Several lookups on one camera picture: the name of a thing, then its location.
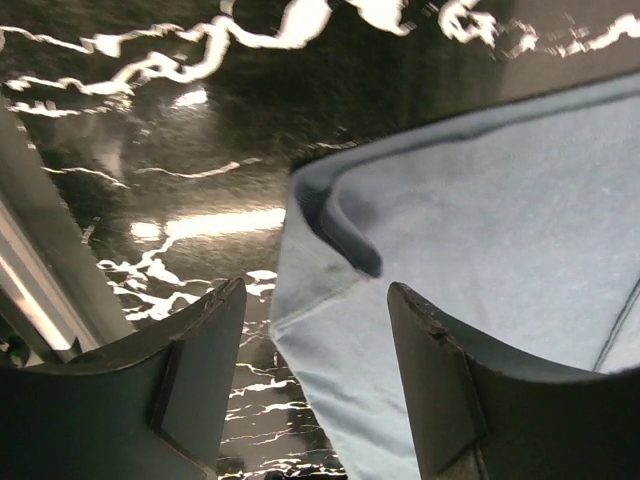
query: marble countertop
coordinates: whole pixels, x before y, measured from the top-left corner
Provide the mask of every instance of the marble countertop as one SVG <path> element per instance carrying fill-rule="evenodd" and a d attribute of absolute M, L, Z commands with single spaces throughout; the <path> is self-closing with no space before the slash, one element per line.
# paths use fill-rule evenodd
<path fill-rule="evenodd" d="M 346 478 L 268 337 L 291 169 L 635 70 L 638 42 L 634 0 L 24 0 L 0 80 L 138 328 L 246 280 L 220 477 Z"/>

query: tabletop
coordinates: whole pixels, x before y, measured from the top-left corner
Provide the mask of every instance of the tabletop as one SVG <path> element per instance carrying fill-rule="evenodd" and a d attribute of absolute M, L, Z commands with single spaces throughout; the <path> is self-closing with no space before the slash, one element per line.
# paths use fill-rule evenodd
<path fill-rule="evenodd" d="M 346 478 L 268 336 L 291 170 L 640 66 L 634 0 L 23 0 L 0 81 L 126 317 L 243 277 L 221 478 Z"/>

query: blue cloth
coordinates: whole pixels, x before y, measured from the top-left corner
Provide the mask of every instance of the blue cloth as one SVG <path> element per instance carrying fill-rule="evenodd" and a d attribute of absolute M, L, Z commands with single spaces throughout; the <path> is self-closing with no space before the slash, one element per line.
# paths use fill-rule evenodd
<path fill-rule="evenodd" d="M 549 360 L 640 362 L 639 91 L 627 76 L 296 172 L 271 335 L 351 480 L 420 478 L 392 281 Z"/>

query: gray cloth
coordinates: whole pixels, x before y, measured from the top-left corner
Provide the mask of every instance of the gray cloth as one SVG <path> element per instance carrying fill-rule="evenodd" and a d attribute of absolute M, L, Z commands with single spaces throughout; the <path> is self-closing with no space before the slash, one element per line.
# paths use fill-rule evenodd
<path fill-rule="evenodd" d="M 271 334 L 351 480 L 419 479 L 392 281 L 549 360 L 640 363 L 639 91 L 474 113 L 294 175 Z"/>

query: table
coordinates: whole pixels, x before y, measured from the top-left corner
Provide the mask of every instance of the table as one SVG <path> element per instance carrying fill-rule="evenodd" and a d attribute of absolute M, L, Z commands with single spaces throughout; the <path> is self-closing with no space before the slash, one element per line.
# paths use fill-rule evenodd
<path fill-rule="evenodd" d="M 24 0 L 0 80 L 137 328 L 246 280 L 221 478 L 346 478 L 268 337 L 291 169 L 632 71 L 639 37 L 633 0 Z"/>

